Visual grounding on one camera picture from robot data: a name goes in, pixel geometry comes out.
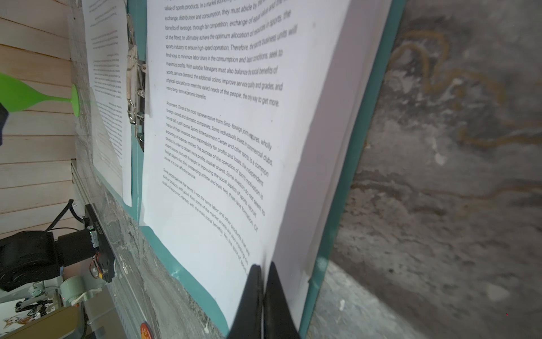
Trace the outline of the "printed paper sheet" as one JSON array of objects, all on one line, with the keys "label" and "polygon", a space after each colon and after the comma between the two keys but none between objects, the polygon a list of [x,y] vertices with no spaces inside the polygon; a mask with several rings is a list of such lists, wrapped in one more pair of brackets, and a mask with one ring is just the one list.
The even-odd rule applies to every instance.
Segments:
[{"label": "printed paper sheet", "polygon": [[149,1],[141,223],[230,329],[271,259],[348,1]]},{"label": "printed paper sheet", "polygon": [[128,121],[128,28],[123,1],[83,1],[93,165],[126,206],[132,205]]},{"label": "printed paper sheet", "polygon": [[327,240],[327,219],[394,5],[350,3],[303,145],[272,260],[299,335],[306,333],[323,279],[318,251]]}]

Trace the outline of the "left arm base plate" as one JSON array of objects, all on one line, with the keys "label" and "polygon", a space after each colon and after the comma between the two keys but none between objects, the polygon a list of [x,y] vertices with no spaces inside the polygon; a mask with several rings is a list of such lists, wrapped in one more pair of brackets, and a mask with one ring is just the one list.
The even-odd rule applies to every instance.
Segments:
[{"label": "left arm base plate", "polygon": [[83,220],[90,232],[91,241],[95,249],[93,265],[96,270],[96,277],[106,283],[110,283],[115,276],[115,255],[97,217],[93,204],[85,205],[85,217]]}]

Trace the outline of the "green plastic goblet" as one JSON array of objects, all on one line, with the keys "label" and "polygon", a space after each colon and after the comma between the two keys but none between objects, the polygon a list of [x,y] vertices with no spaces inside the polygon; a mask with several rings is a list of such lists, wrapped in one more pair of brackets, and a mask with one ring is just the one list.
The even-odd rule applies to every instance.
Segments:
[{"label": "green plastic goblet", "polygon": [[64,98],[45,95],[26,83],[1,73],[1,104],[8,113],[23,111],[46,101],[71,103],[73,114],[80,117],[78,89],[75,84],[71,86],[71,97]]}]

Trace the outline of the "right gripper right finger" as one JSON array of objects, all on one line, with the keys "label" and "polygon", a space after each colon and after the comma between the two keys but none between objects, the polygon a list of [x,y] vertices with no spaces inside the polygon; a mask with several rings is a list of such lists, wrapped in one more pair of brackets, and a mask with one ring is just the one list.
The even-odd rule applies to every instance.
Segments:
[{"label": "right gripper right finger", "polygon": [[271,263],[263,301],[264,339],[300,339],[274,262]]}]

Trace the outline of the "silver folder clip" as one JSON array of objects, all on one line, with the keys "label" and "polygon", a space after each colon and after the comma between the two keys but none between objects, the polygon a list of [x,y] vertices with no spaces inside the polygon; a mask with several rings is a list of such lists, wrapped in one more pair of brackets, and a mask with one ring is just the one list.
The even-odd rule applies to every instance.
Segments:
[{"label": "silver folder clip", "polygon": [[127,54],[127,103],[128,121],[132,125],[132,134],[142,151],[145,149],[145,77],[146,64],[138,57],[134,24],[130,14],[126,15],[128,28]]}]

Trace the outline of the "teal paper folder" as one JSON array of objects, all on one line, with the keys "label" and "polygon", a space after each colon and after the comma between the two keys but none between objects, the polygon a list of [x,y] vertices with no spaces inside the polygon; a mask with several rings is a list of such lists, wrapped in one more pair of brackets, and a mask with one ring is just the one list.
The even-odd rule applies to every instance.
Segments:
[{"label": "teal paper folder", "polygon": [[[148,114],[150,108],[150,96],[148,94],[148,83],[150,80],[147,51],[148,51],[148,2],[138,1],[138,12],[131,11],[131,7],[126,1],[123,1],[126,5],[127,14],[131,15],[134,30],[135,30],[135,43],[138,47],[138,57],[146,64],[146,77],[145,77],[145,117]],[[349,186],[353,180],[355,169],[358,165],[358,161],[363,150],[364,141],[368,132],[368,125],[375,110],[376,101],[380,92],[380,88],[383,82],[385,69],[390,58],[395,36],[397,34],[400,19],[402,17],[402,11],[405,7],[403,1],[396,1],[392,11],[390,12],[388,23],[385,27],[385,33],[381,40],[381,46],[378,50],[373,70],[371,72],[370,83],[366,88],[366,93],[362,99],[362,106],[359,110],[359,114],[354,125],[354,131],[351,136],[349,148],[347,151],[347,157],[344,162],[342,174],[340,176],[340,182],[336,191],[335,198],[333,200],[332,209],[327,219],[325,227],[325,235],[327,240],[321,244],[317,255],[317,267],[323,269],[326,272],[328,262],[330,260],[330,252],[333,247],[333,243],[336,238],[336,233],[340,221],[342,210],[345,206],[347,195],[349,192]],[[145,159],[145,149],[142,151],[137,143],[136,138],[132,134],[131,125],[131,153],[132,153],[132,205],[126,206],[122,201],[121,204],[124,209],[134,217],[138,223],[138,227],[143,233],[144,238],[149,243],[153,254],[157,257],[158,261],[166,268],[173,279],[178,281],[182,287],[188,292],[196,304],[203,310],[206,316],[216,325],[216,320],[219,316],[218,309],[215,307],[213,301],[210,299],[207,292],[196,282],[196,280],[189,274],[189,272],[183,268],[183,266],[172,256],[168,249],[161,243],[158,237],[154,234],[152,229],[141,223],[141,208],[142,208],[142,193],[143,193],[143,165]],[[264,296],[265,288],[268,281],[268,274],[270,265],[273,260],[275,250],[273,251],[271,259],[261,267],[263,276]],[[306,327],[306,333],[300,335],[300,338],[306,337],[309,324]],[[230,329],[219,328],[219,331],[224,335],[228,335]]]}]

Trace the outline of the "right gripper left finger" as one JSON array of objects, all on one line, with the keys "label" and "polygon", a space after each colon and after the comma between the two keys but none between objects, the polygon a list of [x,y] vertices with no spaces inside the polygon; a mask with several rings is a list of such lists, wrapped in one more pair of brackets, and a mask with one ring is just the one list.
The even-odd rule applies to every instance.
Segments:
[{"label": "right gripper left finger", "polygon": [[228,339],[260,339],[262,336],[264,286],[262,270],[252,265],[241,295]]}]

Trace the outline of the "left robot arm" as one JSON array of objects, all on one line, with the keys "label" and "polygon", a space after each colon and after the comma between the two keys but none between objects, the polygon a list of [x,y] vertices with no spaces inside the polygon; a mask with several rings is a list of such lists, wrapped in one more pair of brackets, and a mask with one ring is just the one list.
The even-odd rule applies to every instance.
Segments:
[{"label": "left robot arm", "polygon": [[95,255],[90,232],[80,230],[55,238],[52,232],[24,231],[1,240],[1,289],[59,277],[64,267]]}]

